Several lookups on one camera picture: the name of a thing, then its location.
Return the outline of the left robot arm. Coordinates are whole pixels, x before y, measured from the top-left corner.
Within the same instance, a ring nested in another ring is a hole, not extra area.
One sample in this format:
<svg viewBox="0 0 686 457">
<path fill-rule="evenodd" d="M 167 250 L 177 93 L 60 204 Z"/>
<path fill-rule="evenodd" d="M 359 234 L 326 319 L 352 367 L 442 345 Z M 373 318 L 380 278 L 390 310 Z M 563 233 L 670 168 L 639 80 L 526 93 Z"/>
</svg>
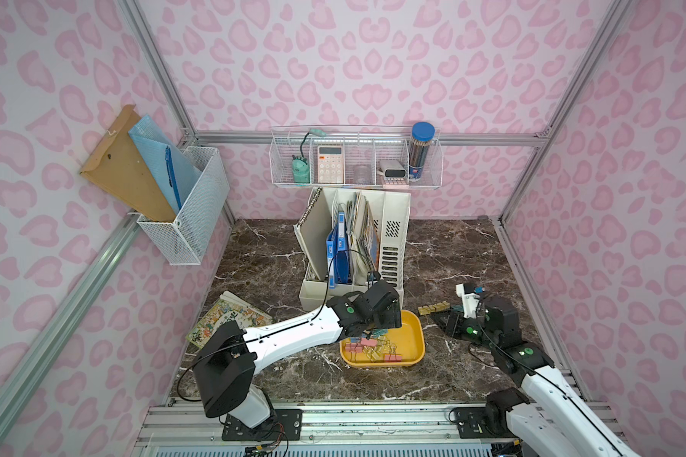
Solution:
<svg viewBox="0 0 686 457">
<path fill-rule="evenodd" d="M 253 384 L 255 375 L 308 348 L 400 327 L 399 294 L 379 280 L 365 291 L 333 296 L 312 312 L 274 325 L 242 329 L 227 322 L 196 354 L 189 371 L 206 417 L 230 415 L 254 430 L 274 417 L 268 395 Z"/>
</svg>

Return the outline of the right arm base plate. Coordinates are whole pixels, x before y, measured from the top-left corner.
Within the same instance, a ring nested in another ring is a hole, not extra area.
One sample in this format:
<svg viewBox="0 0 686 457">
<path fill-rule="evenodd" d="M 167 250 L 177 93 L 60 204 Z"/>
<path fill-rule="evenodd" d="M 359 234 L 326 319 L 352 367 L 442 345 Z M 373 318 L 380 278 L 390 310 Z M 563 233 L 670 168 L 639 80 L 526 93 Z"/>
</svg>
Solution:
<svg viewBox="0 0 686 457">
<path fill-rule="evenodd" d="M 489 403 L 484 407 L 455 407 L 447 418 L 457 426 L 460 439 L 515 439 L 507 419 L 517 413 L 540 415 L 540 411 L 530 404 L 499 406 Z"/>
</svg>

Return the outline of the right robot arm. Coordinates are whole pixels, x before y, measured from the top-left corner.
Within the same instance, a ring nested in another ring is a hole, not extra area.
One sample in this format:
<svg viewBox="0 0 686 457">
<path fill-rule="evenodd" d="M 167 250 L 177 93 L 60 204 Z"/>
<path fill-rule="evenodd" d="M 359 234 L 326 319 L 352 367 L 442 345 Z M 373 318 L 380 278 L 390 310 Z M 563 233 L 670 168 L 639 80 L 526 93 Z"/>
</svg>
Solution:
<svg viewBox="0 0 686 457">
<path fill-rule="evenodd" d="M 480 426 L 493 437 L 513 436 L 538 456 L 636 456 L 567 382 L 537 344 L 522 337 L 511 301 L 473 284 L 460 284 L 461 303 L 431 317 L 453 339 L 491 352 L 514 383 L 487 396 Z"/>
</svg>

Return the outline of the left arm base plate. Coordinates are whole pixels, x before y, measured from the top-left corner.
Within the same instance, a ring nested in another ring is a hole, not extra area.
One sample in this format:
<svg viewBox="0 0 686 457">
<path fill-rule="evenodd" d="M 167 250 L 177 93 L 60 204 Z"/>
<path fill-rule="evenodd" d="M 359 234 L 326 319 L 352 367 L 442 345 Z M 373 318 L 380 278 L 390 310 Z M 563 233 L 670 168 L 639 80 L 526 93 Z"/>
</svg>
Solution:
<svg viewBox="0 0 686 457">
<path fill-rule="evenodd" d="M 302 409 L 277 409 L 255 428 L 228 415 L 224 421 L 222 440 L 225 442 L 298 441 L 303 419 Z"/>
</svg>

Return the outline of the yellow plastic storage box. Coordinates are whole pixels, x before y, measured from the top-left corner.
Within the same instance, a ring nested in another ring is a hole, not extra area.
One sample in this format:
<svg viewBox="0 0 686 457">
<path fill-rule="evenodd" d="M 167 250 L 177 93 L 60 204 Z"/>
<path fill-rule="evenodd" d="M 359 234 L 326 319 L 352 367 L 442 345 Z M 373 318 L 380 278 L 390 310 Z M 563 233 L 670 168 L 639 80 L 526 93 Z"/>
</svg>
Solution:
<svg viewBox="0 0 686 457">
<path fill-rule="evenodd" d="M 377 339 L 379 345 L 374 350 L 366 350 L 362 353 L 352 353 L 344 350 L 344 346 L 350 338 L 339 343 L 339 352 L 344 362 L 352 368 L 392 368 L 411 367 L 419 363 L 425 355 L 425 340 L 423 328 L 419 318 L 409 310 L 401 313 L 402 326 L 399 329 L 389 329 L 388 333 Z M 386 363 L 384 355 L 394 353 L 403 356 L 400 363 Z"/>
</svg>

